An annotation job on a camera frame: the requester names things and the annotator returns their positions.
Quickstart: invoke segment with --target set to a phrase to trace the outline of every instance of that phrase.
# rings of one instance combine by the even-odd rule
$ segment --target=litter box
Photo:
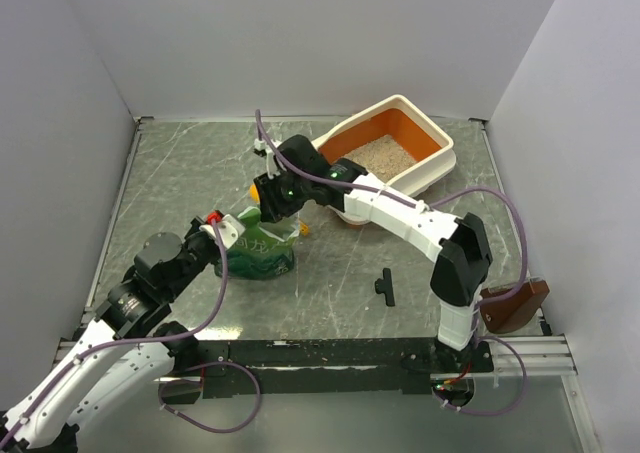
[[[456,164],[451,137],[402,95],[390,96],[353,115],[313,140],[313,145],[333,163],[386,135],[415,160],[413,166],[387,180],[390,187],[405,195],[423,192]],[[367,223],[360,217],[338,214],[354,225]]]

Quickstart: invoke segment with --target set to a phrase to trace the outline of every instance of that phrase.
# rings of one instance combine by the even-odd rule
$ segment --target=brown object
[[[508,286],[484,289],[483,298],[500,296],[511,288]],[[549,286],[544,280],[529,280],[512,298],[480,307],[482,320],[492,333],[512,333],[525,326],[536,314],[549,294]]]
[[[391,135],[373,140],[344,157],[364,166],[385,183],[416,164],[416,160]]]
[[[333,163],[350,151],[385,135],[391,135],[416,162],[442,148],[402,111],[390,108],[330,138],[319,151],[329,163]]]

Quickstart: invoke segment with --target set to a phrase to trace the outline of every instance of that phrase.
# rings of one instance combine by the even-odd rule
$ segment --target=red object
[[[212,224],[214,221],[216,223],[220,223],[222,221],[222,213],[218,210],[209,213],[209,216],[207,216],[207,223]]]

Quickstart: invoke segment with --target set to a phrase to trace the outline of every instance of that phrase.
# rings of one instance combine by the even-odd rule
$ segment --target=yellow object
[[[260,195],[258,194],[258,189],[256,188],[256,185],[251,185],[249,187],[249,196],[251,196],[251,199],[253,201],[255,201],[256,203],[260,203]],[[301,221],[300,222],[300,234],[302,236],[307,236],[307,235],[309,235],[309,233],[311,233],[311,228],[309,228],[309,225],[307,225],[306,223],[303,223]]]

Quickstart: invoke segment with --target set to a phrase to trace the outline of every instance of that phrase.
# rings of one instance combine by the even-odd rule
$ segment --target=gray wall
[[[553,0],[69,0],[135,115],[489,118]]]
[[[490,122],[606,451],[640,442],[640,3],[556,0]]]
[[[0,0],[0,409],[80,318],[133,129],[65,0]]]

